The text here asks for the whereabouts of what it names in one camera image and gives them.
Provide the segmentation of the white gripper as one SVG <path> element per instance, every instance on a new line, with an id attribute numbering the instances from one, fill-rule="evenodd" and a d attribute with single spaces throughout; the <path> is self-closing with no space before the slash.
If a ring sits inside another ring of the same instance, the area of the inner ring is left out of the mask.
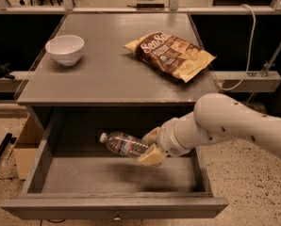
<path id="1" fill-rule="evenodd" d="M 174 134 L 174 125 L 178 118 L 164 122 L 161 127 L 156 127 L 147 133 L 141 142 L 150 145 L 149 148 L 138 158 L 138 162 L 144 166 L 159 166 L 167 155 L 178 157 L 190 152 L 180 145 Z"/>

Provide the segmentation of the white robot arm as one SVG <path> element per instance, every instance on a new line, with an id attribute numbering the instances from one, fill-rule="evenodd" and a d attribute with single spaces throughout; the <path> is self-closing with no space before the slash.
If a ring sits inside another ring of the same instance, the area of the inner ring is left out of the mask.
<path id="1" fill-rule="evenodd" d="M 254 111 L 221 93 L 209 93 L 191 113 L 165 121 L 142 138 L 149 148 L 138 161 L 158 165 L 167 156 L 178 157 L 198 146 L 241 138 L 281 158 L 281 118 Z"/>

